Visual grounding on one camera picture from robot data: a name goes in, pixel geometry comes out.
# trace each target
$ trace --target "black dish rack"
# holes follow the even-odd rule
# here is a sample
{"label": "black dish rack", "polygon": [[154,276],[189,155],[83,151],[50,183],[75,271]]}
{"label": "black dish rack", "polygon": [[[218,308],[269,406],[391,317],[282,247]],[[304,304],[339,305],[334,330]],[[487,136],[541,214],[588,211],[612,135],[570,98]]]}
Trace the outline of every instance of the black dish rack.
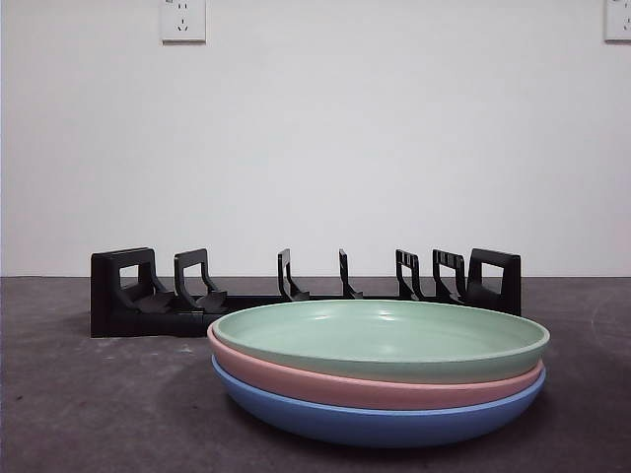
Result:
{"label": "black dish rack", "polygon": [[[522,261],[519,255],[474,248],[469,258],[468,277],[465,279],[464,258],[459,254],[439,249],[432,252],[435,295],[421,291],[418,255],[398,249],[395,251],[398,294],[365,296],[356,291],[348,279],[348,256],[339,249],[339,272],[342,295],[312,296],[292,278],[290,250],[278,253],[277,295],[234,295],[222,291],[212,281],[206,249],[178,253],[174,258],[175,291],[167,291],[156,276],[155,252],[149,247],[138,247],[94,253],[91,258],[91,335],[92,337],[131,337],[173,335],[203,336],[210,323],[226,313],[259,305],[323,300],[393,300],[442,304],[460,304],[499,310],[522,315]],[[502,268],[502,284],[495,292],[482,283],[482,264]],[[206,294],[192,295],[186,288],[184,269],[199,265]],[[138,281],[123,286],[122,268],[136,266]],[[446,266],[456,272],[456,292],[445,285],[440,268]],[[403,268],[411,272],[411,285],[403,276]]]}

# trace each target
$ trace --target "bowl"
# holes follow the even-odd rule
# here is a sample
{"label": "bowl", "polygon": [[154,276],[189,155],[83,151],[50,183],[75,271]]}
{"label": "bowl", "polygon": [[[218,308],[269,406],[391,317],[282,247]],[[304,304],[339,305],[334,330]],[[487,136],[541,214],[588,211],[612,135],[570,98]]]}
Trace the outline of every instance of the bowl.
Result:
{"label": "bowl", "polygon": [[308,301],[233,312],[213,325],[225,345],[308,372],[411,383],[470,383],[532,370],[549,340],[502,312],[408,301]]}
{"label": "bowl", "polygon": [[246,355],[223,344],[208,328],[218,363],[230,375],[259,389],[319,404],[366,409],[445,409],[494,401],[533,384],[543,363],[519,376],[466,384],[413,384],[372,381],[306,372]]}
{"label": "bowl", "polygon": [[453,443],[488,434],[517,418],[545,380],[512,396],[453,409],[389,411],[329,406],[250,386],[212,359],[230,396],[258,419],[299,436],[346,445],[397,448]]}

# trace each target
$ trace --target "pink plate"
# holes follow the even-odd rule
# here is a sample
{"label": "pink plate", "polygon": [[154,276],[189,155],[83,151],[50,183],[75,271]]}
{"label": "pink plate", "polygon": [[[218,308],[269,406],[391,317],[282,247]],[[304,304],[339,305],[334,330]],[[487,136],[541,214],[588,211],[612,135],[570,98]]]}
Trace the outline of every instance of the pink plate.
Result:
{"label": "pink plate", "polygon": [[297,370],[245,355],[219,341],[213,325],[208,327],[208,339],[221,367],[239,380],[282,396],[342,407],[418,410],[482,404],[526,389],[543,369],[539,360],[519,376],[470,384],[372,381]]}

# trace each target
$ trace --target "electrical outlet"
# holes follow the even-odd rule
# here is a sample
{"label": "electrical outlet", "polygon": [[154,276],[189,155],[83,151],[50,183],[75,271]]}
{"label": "electrical outlet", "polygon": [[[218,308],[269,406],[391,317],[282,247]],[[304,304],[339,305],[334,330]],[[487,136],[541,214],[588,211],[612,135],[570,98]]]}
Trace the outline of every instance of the electrical outlet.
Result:
{"label": "electrical outlet", "polygon": [[604,40],[631,42],[631,0],[606,0]]}
{"label": "electrical outlet", "polygon": [[206,0],[162,2],[163,42],[206,41]]}

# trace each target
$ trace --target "gray floor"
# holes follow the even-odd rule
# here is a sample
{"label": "gray floor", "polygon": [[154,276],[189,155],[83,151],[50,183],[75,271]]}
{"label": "gray floor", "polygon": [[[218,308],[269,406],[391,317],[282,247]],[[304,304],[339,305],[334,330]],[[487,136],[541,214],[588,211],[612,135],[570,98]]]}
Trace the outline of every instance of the gray floor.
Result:
{"label": "gray floor", "polygon": [[[395,291],[386,278],[356,286]],[[631,279],[526,279],[524,308],[552,334],[526,413],[460,444],[364,450],[255,420],[211,372],[204,339],[90,339],[87,279],[3,279],[2,471],[631,471]]]}

